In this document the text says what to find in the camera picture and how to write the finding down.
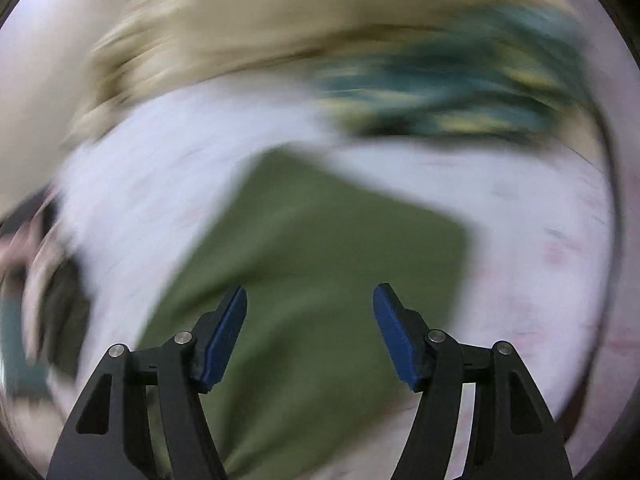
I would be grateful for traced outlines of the cream quilt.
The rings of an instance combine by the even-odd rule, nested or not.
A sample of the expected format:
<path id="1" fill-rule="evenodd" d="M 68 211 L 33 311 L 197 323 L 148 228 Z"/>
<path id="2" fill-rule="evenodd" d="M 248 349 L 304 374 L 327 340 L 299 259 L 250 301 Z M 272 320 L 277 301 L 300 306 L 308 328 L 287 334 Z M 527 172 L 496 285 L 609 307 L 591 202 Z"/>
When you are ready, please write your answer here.
<path id="1" fill-rule="evenodd" d="M 372 27 L 427 28 L 491 3 L 566 0 L 131 0 L 92 48 L 69 144 L 99 139 L 124 111 L 187 84 L 332 46 Z"/>

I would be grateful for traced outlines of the green pants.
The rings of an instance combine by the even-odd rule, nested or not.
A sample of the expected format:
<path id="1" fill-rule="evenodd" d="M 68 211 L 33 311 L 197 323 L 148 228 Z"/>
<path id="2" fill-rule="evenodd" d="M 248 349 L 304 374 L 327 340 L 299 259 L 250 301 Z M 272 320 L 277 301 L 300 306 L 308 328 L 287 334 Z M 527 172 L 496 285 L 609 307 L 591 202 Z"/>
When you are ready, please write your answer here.
<path id="1" fill-rule="evenodd" d="M 141 339 L 155 347 L 234 285 L 247 315 L 203 408 L 232 479 L 295 479 L 372 427 L 399 390 L 372 292 L 393 286 L 435 324 L 457 297 L 469 237 L 434 211 L 273 150 L 196 244 Z"/>

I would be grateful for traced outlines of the teal yellow patterned cloth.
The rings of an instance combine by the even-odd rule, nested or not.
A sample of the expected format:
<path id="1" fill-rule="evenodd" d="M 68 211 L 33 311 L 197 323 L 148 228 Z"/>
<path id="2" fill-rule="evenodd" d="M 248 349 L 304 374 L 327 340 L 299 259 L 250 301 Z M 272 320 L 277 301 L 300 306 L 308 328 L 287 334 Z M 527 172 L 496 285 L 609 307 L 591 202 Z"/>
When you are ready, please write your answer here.
<path id="1" fill-rule="evenodd" d="M 396 30 L 314 72 L 328 115 L 356 136 L 533 144 L 590 101 L 576 18 L 479 6 L 432 30 Z"/>

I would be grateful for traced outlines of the white floral bed sheet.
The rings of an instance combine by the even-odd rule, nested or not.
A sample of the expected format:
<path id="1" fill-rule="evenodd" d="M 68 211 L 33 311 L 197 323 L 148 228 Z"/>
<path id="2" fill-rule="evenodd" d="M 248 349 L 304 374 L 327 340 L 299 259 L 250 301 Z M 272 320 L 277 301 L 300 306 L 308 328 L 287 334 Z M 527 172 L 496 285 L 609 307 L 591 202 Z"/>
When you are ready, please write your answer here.
<path id="1" fill-rule="evenodd" d="M 306 82 L 237 74 L 135 107 L 58 177 L 60 216 L 92 304 L 71 406 L 108 346 L 142 347 L 164 293 L 258 159 L 310 158 L 365 190 L 461 224 L 469 243 L 444 324 L 467 344 L 515 344 L 553 413 L 575 390 L 610 266 L 612 212 L 600 164 L 568 146 L 357 139 L 337 131 Z M 418 399 L 399 382 L 382 417 L 295 479 L 386 479 Z"/>

